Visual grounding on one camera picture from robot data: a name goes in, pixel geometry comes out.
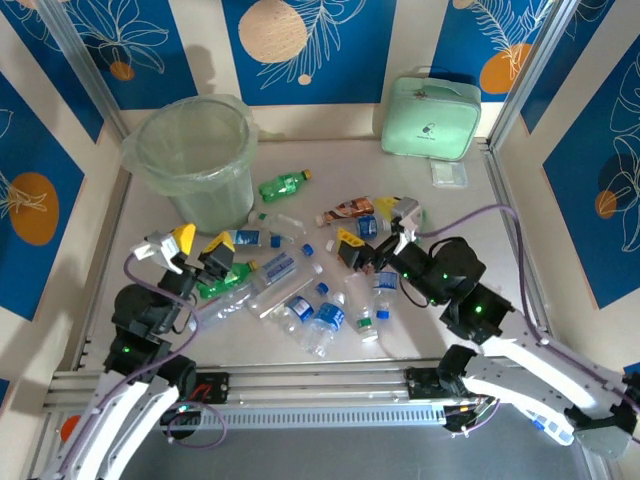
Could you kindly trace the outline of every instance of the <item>table surface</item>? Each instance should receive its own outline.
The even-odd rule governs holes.
[[[377,141],[260,144],[251,169],[254,189],[278,174],[305,168],[311,169],[313,178],[296,195],[270,205],[265,205],[256,194],[254,208],[266,213],[280,212],[304,221],[308,241],[316,250],[314,257],[324,267],[323,279],[336,290],[341,285],[340,272],[344,267],[324,248],[333,237],[332,229],[317,228],[314,216],[341,201],[362,195],[410,196],[426,209],[429,229],[443,227],[472,210],[496,202],[483,153],[475,143],[463,162],[469,186],[445,189],[433,186],[429,161],[387,155]],[[155,230],[169,231],[182,223],[167,198],[150,191],[143,181],[132,179],[98,292],[90,329],[91,342],[85,347],[83,363],[87,369],[102,368],[114,338],[113,301],[128,283],[122,264],[129,249]],[[520,308],[517,265],[500,215],[485,214],[459,226],[452,234],[463,236],[487,265],[482,282]],[[191,255],[196,264],[197,254],[208,240],[201,236],[196,238]],[[273,253],[268,247],[259,255],[239,252],[236,261],[255,258],[260,263]],[[163,274],[160,267],[150,261],[134,264],[133,271],[152,283],[159,281]],[[408,291],[421,299],[409,286]],[[391,319],[378,325],[380,338],[377,342],[363,344],[352,323],[345,323],[327,356],[320,360],[304,352],[274,326],[263,325],[241,311],[226,323],[199,335],[185,353],[203,367],[438,358],[451,344],[461,343],[438,320],[441,313],[441,307],[418,309],[399,292]],[[176,325],[180,326],[182,321],[181,317]],[[167,335],[174,348],[186,339],[177,337]]]

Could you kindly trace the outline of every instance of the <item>blue bottle label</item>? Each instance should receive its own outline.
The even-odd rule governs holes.
[[[373,281],[373,288],[398,289],[398,274],[395,272],[380,272],[376,274]]]
[[[316,318],[327,322],[337,332],[342,322],[344,322],[344,312],[332,303],[323,303],[318,313],[316,313]]]
[[[373,215],[358,217],[358,236],[363,240],[373,240],[378,236],[378,222]]]
[[[301,296],[289,300],[286,304],[295,313],[302,323],[306,322],[313,315],[313,307]]]
[[[260,230],[236,230],[232,238],[234,245],[260,245]]]
[[[285,252],[282,252],[273,260],[265,263],[262,268],[267,277],[267,284],[271,285],[272,283],[280,280],[287,273],[293,271],[295,268],[295,260]]]

